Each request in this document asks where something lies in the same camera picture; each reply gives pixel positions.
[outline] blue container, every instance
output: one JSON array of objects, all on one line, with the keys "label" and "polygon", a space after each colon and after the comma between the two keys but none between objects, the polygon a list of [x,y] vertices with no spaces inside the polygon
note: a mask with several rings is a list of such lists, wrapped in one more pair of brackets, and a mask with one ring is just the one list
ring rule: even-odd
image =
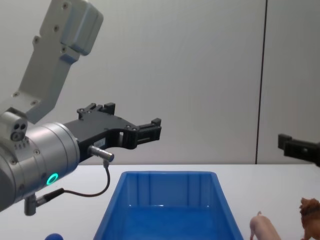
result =
[{"label": "blue container", "polygon": [[243,240],[212,172],[124,172],[94,240]]}]

